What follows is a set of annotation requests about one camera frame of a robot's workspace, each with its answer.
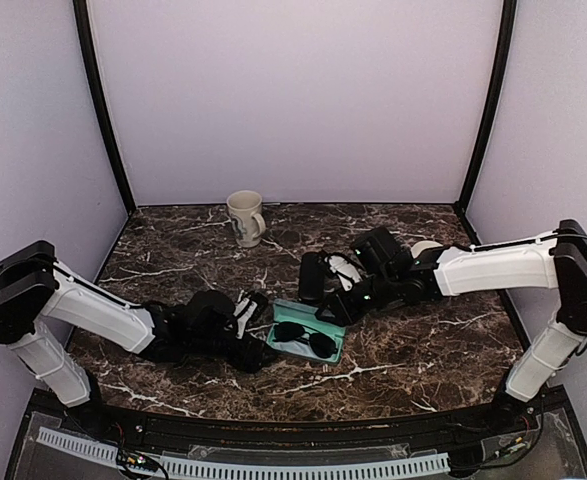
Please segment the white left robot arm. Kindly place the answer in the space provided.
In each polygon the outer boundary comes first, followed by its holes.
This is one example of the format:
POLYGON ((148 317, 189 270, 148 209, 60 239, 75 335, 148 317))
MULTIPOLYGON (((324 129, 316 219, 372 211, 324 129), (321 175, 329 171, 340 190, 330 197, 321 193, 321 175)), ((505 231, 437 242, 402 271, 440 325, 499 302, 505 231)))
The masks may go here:
POLYGON ((217 290, 185 304, 130 303, 90 283, 57 260, 54 246, 36 241, 0 261, 0 344, 12 350, 93 436, 114 427, 96 380, 70 357, 44 321, 57 319, 98 335, 147 361, 179 363, 188 355, 221 358, 255 373, 275 351, 242 330, 268 304, 259 294, 234 303, 217 290))

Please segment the black frame sunglasses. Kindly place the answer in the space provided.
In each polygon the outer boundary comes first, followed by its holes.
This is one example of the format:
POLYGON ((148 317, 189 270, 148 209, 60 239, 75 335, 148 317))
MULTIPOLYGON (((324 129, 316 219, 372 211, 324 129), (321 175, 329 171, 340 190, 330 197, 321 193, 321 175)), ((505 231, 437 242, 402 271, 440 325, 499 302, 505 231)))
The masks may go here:
POLYGON ((319 358, 328 359, 338 352, 336 342, 315 329, 308 332, 301 324, 281 322, 274 326, 276 342, 298 342, 307 345, 319 358))

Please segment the black hard glasses case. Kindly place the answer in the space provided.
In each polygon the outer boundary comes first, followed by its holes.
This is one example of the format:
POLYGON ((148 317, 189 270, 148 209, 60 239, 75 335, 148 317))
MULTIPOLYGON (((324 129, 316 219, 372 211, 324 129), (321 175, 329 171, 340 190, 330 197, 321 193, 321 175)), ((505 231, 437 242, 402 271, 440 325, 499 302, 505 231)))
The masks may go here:
POLYGON ((321 260, 317 252, 307 252, 302 256, 298 279, 298 297, 302 303, 318 305, 324 299, 325 275, 321 260))

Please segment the blue textured glasses case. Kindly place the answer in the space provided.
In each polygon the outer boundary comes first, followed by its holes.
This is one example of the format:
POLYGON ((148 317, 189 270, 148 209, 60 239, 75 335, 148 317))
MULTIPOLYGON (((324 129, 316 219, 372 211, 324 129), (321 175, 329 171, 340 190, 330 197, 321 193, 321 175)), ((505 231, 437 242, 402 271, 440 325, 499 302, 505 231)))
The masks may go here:
POLYGON ((337 365, 342 356, 346 329, 332 323, 317 320, 315 317, 316 311, 317 308, 312 306, 276 299, 273 303, 273 325, 267 335, 267 344, 279 353, 328 365, 337 365), (298 342, 276 342, 274 340, 274 326, 281 322, 298 323, 303 325, 308 332, 315 329, 328 335, 336 342, 338 352, 328 359, 322 359, 317 357, 305 344, 298 342))

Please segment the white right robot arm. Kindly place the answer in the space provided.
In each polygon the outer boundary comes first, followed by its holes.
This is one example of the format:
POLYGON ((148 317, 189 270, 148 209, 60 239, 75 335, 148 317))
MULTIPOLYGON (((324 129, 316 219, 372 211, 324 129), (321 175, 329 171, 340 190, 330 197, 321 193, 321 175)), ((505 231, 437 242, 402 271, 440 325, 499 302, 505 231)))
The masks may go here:
POLYGON ((340 255, 325 257, 342 286, 316 313, 318 320, 341 327, 393 304, 489 290, 557 291, 559 306, 547 327, 506 375, 500 398, 484 410, 483 424, 494 434, 518 422, 522 405, 587 343, 587 234, 575 220, 534 237, 470 246, 421 241, 408 247, 377 227, 358 236, 351 249, 356 264, 340 255))

